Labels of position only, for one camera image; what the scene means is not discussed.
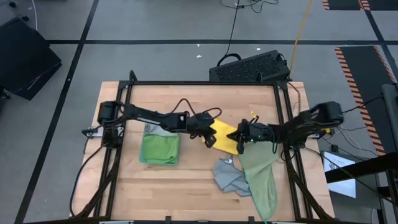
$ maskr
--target green cloth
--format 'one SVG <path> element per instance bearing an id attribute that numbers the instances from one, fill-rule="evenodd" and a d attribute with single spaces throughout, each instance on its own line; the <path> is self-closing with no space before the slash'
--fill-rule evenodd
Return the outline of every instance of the green cloth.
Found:
<path id="1" fill-rule="evenodd" d="M 239 155 L 254 204 L 265 222 L 274 214 L 277 205 L 277 192 L 272 174 L 272 162 L 277 158 L 278 154 L 272 153 L 271 142 L 257 142 L 245 146 L 244 153 Z"/>
<path id="2" fill-rule="evenodd" d="M 174 164 L 177 162 L 178 137 L 147 134 L 142 141 L 144 145 L 144 157 L 148 163 Z"/>

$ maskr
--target wooden tabletop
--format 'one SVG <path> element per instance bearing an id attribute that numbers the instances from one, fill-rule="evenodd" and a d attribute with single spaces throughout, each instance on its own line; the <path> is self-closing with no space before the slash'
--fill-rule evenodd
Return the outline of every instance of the wooden tabletop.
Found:
<path id="1" fill-rule="evenodd" d="M 301 92 L 302 110 L 307 110 L 303 83 L 293 84 Z M 93 126 L 98 125 L 96 117 L 100 103 L 115 100 L 117 87 L 118 82 L 102 83 Z M 297 115 L 298 95 L 291 87 L 289 95 L 294 115 Z M 281 91 L 280 96 L 284 120 L 287 121 Z M 251 111 L 259 115 L 259 122 L 279 123 L 272 86 L 134 85 L 131 103 L 167 113 L 181 98 L 187 98 L 197 112 L 220 107 L 223 114 L 219 119 L 233 126 L 242 118 L 250 119 Z M 182 103 L 177 111 L 185 110 L 189 111 L 188 106 Z M 228 157 L 227 153 L 208 149 L 199 138 L 191 140 L 189 135 L 181 134 L 178 165 L 149 166 L 139 162 L 143 130 L 144 123 L 127 122 L 112 219 L 164 220 L 165 216 L 171 216 L 173 220 L 247 221 L 248 216 L 254 216 L 256 221 L 261 221 L 251 197 L 240 197 L 235 192 L 223 193 L 215 184 L 212 169 L 218 158 Z M 84 160 L 100 146 L 100 142 L 99 138 L 89 140 Z M 318 151 L 316 140 L 308 140 L 307 147 Z M 304 149 L 301 152 L 309 191 L 325 211 L 334 217 L 322 160 L 313 152 Z M 102 149 L 81 173 L 73 200 L 75 213 L 82 210 L 98 188 L 104 153 L 105 149 Z M 241 167 L 236 156 L 234 163 L 236 167 Z M 278 202 L 270 220 L 294 221 L 286 166 L 279 158 L 272 164 L 272 170 Z M 305 217 L 302 194 L 298 188 L 297 192 L 301 216 Z M 108 191 L 104 193 L 102 215 L 105 213 L 107 199 Z"/>

